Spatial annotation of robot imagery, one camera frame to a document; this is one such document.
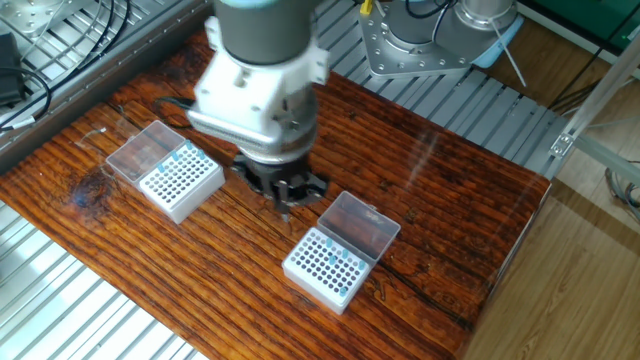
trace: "metal mounting plate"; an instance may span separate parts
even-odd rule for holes
[[[387,16],[392,11],[402,11],[406,14],[403,2],[389,3],[385,6],[385,11]],[[433,42],[424,45],[422,54],[409,54],[394,47],[386,39],[386,31],[382,27],[383,17],[376,10],[370,15],[360,15],[359,22],[372,75],[398,79],[424,75],[464,74],[469,69],[465,59],[461,59]]]

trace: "white cable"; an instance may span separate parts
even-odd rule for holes
[[[498,40],[500,41],[500,44],[502,44],[502,48],[504,48],[504,52],[507,54],[507,57],[511,62],[511,66],[513,66],[513,69],[516,71],[516,74],[518,74],[518,78],[520,79],[522,86],[527,87],[527,83],[524,81],[524,76],[522,76],[522,72],[520,72],[520,68],[518,67],[518,64],[516,64],[516,60],[513,58],[513,56],[511,56],[511,52],[509,51],[507,44],[505,44],[504,40],[502,40],[502,34],[500,34],[500,31],[498,31],[498,28],[496,27],[496,23],[493,21],[494,18],[495,17],[490,18],[489,23],[491,23],[491,27],[493,27],[493,30],[496,32],[496,35],[498,35]]]
[[[382,15],[382,17],[387,16],[387,13],[384,11],[384,8],[382,7],[382,4],[380,4],[380,0],[374,0],[373,3],[376,4],[376,7],[378,8],[378,11],[380,12],[380,15]]]
[[[62,10],[63,5],[66,4],[66,3],[67,3],[66,0],[62,0],[60,2],[60,5],[58,5],[58,8],[56,9],[56,11],[53,12],[53,14],[51,15],[51,18],[49,19],[47,24],[44,26],[44,29],[42,29],[42,32],[40,33],[40,35],[34,40],[33,43],[31,43],[31,46],[29,46],[29,48],[27,48],[27,51],[25,51],[24,55],[22,55],[22,57],[20,58],[21,62],[27,57],[27,55],[29,55],[29,53],[33,50],[33,48],[36,46],[38,41],[40,41],[40,39],[42,39],[44,34],[47,32],[47,30],[49,30],[49,25],[51,25],[51,22],[53,21],[53,19],[58,15],[60,10]]]

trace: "wooden floor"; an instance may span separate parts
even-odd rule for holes
[[[492,76],[549,105],[591,54],[527,21]],[[609,66],[596,61],[574,90]],[[640,116],[640,82],[618,92],[604,123]],[[588,134],[640,160],[640,121]],[[575,151],[484,314],[465,359],[640,359],[640,226],[614,201],[604,166]]]

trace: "robotic arm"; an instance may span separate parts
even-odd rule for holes
[[[391,5],[408,7],[404,1],[386,3],[387,10]],[[217,17],[205,27],[217,53],[195,88],[196,103],[187,112],[196,130],[238,146],[240,154],[232,171],[253,191],[272,200],[285,219],[291,207],[322,199],[328,187],[307,162],[317,135],[318,104],[311,85],[324,85],[329,76],[329,53],[318,48],[312,32],[312,13],[320,2],[214,0]],[[494,28],[509,27],[517,15],[514,0],[447,4],[440,16],[437,9],[432,11],[436,14],[432,19],[414,14],[407,21],[404,10],[391,11],[381,31],[394,35],[385,37],[385,44],[397,49],[399,56],[425,56],[433,48],[437,54],[450,52],[456,60],[474,59],[495,47],[494,30],[498,30]],[[433,1],[414,5],[427,12],[438,6]],[[436,56],[440,67],[443,60]],[[410,60],[422,65],[419,59]],[[460,67],[458,61],[450,63]],[[466,71],[468,65],[462,62],[462,67]],[[372,73],[383,76],[373,68]]]
[[[311,30],[319,2],[215,0],[206,32],[217,53],[187,112],[196,130],[238,146],[232,171],[283,214],[327,190],[307,163],[318,112],[311,84],[329,76],[329,53]]]

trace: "clear plastic lid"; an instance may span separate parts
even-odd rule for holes
[[[156,120],[111,154],[107,164],[137,186],[141,177],[184,142],[184,137]]]
[[[346,191],[318,219],[318,228],[371,262],[380,260],[400,231],[398,223]]]

